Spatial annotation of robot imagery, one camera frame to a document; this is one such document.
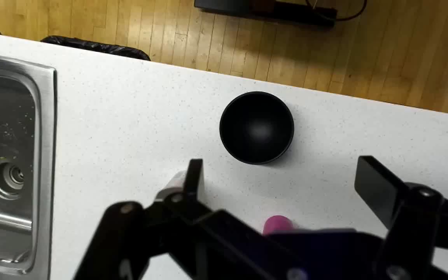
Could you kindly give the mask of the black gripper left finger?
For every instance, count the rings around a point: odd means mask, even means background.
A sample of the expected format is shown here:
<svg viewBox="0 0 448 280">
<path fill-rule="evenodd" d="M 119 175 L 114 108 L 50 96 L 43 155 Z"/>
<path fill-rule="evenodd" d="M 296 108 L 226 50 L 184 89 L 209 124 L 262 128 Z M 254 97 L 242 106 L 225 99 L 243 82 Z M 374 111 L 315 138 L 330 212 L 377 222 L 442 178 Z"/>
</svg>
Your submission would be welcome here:
<svg viewBox="0 0 448 280">
<path fill-rule="evenodd" d="M 176 173 L 166 189 L 156 195 L 158 203 L 197 201 L 204 173 L 204 161 L 192 159 L 186 172 Z"/>
</svg>

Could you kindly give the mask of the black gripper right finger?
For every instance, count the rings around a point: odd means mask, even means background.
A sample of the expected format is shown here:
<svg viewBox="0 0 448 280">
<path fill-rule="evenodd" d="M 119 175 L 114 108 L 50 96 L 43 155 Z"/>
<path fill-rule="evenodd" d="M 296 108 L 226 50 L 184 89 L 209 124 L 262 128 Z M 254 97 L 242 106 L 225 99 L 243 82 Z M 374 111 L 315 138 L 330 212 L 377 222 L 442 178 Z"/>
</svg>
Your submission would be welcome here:
<svg viewBox="0 0 448 280">
<path fill-rule="evenodd" d="M 360 156 L 355 192 L 385 228 L 391 228 L 408 186 L 374 156 Z"/>
</svg>

